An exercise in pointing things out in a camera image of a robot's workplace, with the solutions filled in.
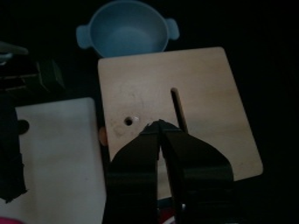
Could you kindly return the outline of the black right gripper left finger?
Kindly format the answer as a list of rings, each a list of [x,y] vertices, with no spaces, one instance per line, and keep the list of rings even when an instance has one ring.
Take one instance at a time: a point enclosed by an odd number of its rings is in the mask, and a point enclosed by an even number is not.
[[[157,224],[159,121],[118,150],[106,170],[101,224]]]

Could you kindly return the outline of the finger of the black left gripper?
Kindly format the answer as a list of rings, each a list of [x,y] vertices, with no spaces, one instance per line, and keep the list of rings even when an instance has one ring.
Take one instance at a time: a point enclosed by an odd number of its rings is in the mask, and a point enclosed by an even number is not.
[[[14,106],[0,95],[0,199],[6,203],[26,193]]]

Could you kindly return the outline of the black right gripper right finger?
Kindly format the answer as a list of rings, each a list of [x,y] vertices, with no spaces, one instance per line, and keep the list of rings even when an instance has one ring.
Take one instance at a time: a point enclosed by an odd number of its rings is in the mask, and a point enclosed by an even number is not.
[[[208,143],[160,120],[176,224],[224,224],[236,216],[229,161]]]

